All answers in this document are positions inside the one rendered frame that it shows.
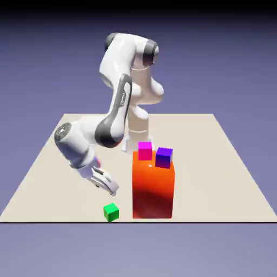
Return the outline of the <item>small purple cube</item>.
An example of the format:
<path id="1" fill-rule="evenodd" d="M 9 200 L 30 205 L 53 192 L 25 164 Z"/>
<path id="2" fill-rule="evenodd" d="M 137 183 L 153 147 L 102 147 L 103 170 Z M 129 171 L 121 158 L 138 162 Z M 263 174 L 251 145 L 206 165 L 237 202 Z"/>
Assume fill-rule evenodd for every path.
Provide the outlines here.
<path id="1" fill-rule="evenodd" d="M 155 167 L 169 169 L 173 158 L 173 149 L 158 147 L 155 156 Z"/>

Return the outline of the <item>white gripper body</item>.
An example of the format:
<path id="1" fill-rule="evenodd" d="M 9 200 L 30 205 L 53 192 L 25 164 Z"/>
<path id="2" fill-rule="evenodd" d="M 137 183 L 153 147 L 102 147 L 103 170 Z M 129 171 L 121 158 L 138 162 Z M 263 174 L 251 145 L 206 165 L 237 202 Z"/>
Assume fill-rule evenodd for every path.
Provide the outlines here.
<path id="1" fill-rule="evenodd" d="M 99 188 L 102 188 L 109 192 L 109 194 L 116 194 L 119 189 L 119 185 L 109 175 L 109 173 L 102 168 L 92 167 L 92 177 L 90 180 Z"/>

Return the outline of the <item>small pink cube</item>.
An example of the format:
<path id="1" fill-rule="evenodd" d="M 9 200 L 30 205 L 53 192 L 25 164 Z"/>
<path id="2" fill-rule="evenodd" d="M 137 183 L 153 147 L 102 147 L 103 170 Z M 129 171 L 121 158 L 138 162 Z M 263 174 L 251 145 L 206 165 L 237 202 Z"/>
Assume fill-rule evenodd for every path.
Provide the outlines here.
<path id="1" fill-rule="evenodd" d="M 138 159 L 140 161 L 152 160 L 152 143 L 139 142 L 138 143 Z"/>

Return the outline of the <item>large orange box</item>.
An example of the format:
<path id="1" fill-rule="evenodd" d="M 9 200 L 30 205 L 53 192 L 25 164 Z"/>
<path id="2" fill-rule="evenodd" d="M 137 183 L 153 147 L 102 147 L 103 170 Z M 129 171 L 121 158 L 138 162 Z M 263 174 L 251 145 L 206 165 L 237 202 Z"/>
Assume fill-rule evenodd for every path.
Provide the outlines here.
<path id="1" fill-rule="evenodd" d="M 132 204 L 134 219 L 170 219 L 173 213 L 175 168 L 173 158 L 169 169 L 155 167 L 152 160 L 140 161 L 133 152 Z"/>

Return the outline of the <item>small green cube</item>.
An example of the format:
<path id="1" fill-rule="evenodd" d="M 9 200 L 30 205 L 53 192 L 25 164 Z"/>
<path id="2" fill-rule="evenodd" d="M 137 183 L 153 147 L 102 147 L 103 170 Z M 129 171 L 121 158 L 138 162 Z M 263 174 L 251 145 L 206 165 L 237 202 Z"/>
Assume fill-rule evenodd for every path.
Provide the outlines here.
<path id="1" fill-rule="evenodd" d="M 108 222 L 112 222 L 119 218 L 119 208 L 114 203 L 105 205 L 103 207 L 103 214 Z"/>

